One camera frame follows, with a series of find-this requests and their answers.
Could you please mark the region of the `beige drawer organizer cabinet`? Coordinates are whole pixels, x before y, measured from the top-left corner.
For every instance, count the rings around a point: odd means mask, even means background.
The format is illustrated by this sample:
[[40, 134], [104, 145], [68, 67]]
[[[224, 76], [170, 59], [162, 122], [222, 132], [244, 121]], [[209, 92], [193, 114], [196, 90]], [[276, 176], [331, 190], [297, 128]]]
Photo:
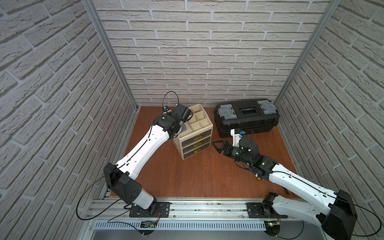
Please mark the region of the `beige drawer organizer cabinet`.
[[186, 160], [211, 145], [213, 123], [207, 112], [200, 105], [189, 107], [193, 117], [182, 126], [182, 132], [173, 139], [173, 142], [182, 158]]

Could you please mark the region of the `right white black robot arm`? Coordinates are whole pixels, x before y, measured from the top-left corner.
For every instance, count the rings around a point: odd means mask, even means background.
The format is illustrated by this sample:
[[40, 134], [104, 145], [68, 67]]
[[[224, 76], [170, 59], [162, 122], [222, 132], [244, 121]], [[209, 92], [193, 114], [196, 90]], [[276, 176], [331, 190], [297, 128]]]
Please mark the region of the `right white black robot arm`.
[[277, 214], [321, 227], [334, 240], [351, 239], [358, 215], [348, 192], [335, 192], [293, 173], [276, 160], [262, 155], [257, 143], [250, 138], [243, 137], [236, 145], [225, 140], [215, 141], [213, 146], [219, 154], [241, 163], [241, 168], [258, 179], [280, 185], [304, 200], [290, 201], [269, 194], [267, 202]]

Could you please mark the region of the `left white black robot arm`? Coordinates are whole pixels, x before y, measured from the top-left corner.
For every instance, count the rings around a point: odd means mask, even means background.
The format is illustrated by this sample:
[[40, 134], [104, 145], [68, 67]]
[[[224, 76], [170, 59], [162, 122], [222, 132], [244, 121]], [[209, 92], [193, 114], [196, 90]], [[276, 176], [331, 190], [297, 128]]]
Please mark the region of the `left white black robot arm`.
[[157, 210], [157, 199], [136, 182], [140, 171], [157, 151], [169, 139], [181, 133], [182, 125], [193, 116], [192, 110], [178, 104], [172, 111], [167, 106], [157, 116], [148, 132], [137, 145], [115, 164], [104, 167], [107, 187], [126, 204], [134, 204], [152, 216]]

